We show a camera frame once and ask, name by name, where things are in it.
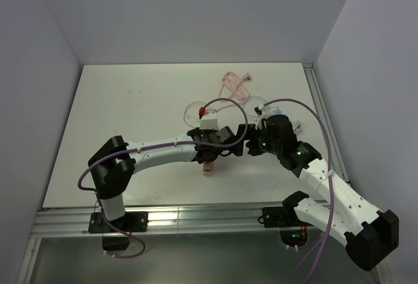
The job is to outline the light blue charger plug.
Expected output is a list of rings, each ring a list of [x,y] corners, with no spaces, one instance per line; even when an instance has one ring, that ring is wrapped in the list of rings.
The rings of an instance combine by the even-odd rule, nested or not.
[[[280,115],[280,114],[282,114],[282,111],[281,111],[279,108],[275,108],[275,109],[272,111],[272,113],[273,113],[274,115]]]

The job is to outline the pink power strip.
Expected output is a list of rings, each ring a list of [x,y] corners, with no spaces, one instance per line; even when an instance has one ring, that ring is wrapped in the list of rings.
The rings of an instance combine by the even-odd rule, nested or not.
[[[204,176],[213,176],[215,174],[215,162],[213,163],[203,163],[202,164],[202,173]]]

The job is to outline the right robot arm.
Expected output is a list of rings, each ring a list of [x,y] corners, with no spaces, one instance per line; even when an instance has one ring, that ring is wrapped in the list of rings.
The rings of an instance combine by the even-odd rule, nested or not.
[[[262,115],[246,146],[251,155],[275,155],[284,168],[330,204],[326,208],[297,191],[283,202],[286,223],[297,225],[303,221],[328,231],[365,271],[375,268],[398,247],[398,216],[391,210],[380,210],[354,191],[314,147],[298,140],[287,116]]]

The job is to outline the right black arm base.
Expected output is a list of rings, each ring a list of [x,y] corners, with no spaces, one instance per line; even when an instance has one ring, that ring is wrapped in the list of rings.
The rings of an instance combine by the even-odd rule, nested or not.
[[[278,229],[285,247],[300,248],[310,245],[309,223],[301,221],[293,210],[286,206],[264,207],[257,222],[266,229]]]

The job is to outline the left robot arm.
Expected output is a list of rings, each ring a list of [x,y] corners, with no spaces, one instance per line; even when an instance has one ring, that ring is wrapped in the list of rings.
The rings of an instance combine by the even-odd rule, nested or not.
[[[212,163],[224,151],[241,156],[248,129],[240,124],[234,134],[229,127],[195,128],[168,140],[142,143],[126,142],[120,135],[110,138],[88,161],[104,224],[112,231],[125,228],[123,192],[133,174],[169,163]]]

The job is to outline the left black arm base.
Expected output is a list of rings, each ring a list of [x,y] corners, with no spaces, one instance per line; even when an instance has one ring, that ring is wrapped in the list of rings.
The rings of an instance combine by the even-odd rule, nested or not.
[[[142,245],[142,254],[146,245],[134,233],[146,232],[147,227],[148,212],[126,212],[123,217],[113,221],[106,220],[101,212],[93,212],[90,215],[88,233],[102,234],[102,249],[107,253],[125,251],[131,241],[135,240]]]

